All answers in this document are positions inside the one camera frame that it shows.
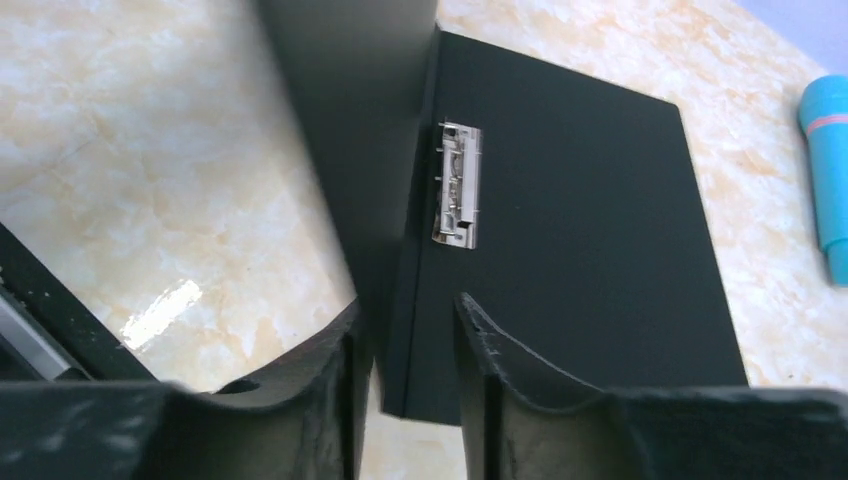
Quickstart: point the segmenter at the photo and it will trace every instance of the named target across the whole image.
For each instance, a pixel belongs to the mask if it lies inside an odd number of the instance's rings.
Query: light purple background
[[[848,75],[848,0],[736,0],[831,73]]]

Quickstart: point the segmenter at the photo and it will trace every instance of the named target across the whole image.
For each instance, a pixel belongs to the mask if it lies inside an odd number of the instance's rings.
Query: marble tabletop
[[[815,62],[729,0],[444,0],[446,30],[676,103],[748,378],[848,389],[795,122]],[[213,390],[353,298],[243,2],[6,0],[0,221],[160,379]],[[369,406],[363,478],[464,478]]]

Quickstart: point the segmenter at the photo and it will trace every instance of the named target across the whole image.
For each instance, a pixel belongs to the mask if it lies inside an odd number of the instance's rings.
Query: black folder
[[[677,107],[440,32],[434,2],[259,5],[384,411],[458,423],[460,292],[599,388],[747,384]],[[431,238],[443,121],[482,132],[473,250]]]

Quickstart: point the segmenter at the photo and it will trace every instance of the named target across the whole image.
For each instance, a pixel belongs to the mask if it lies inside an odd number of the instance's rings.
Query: folder back cover
[[[461,36],[439,42],[434,118],[483,132],[478,241],[429,239],[433,150],[405,416],[459,420],[461,291],[600,388],[746,385],[677,107]]]

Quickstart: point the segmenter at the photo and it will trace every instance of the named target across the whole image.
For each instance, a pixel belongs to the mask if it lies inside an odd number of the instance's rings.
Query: beige marble surface
[[[678,104],[748,376],[848,389],[794,107],[823,74],[729,0],[444,0],[442,26]],[[352,297],[241,2],[0,4],[0,221],[156,375],[212,389]],[[363,477],[464,478],[369,410]]]

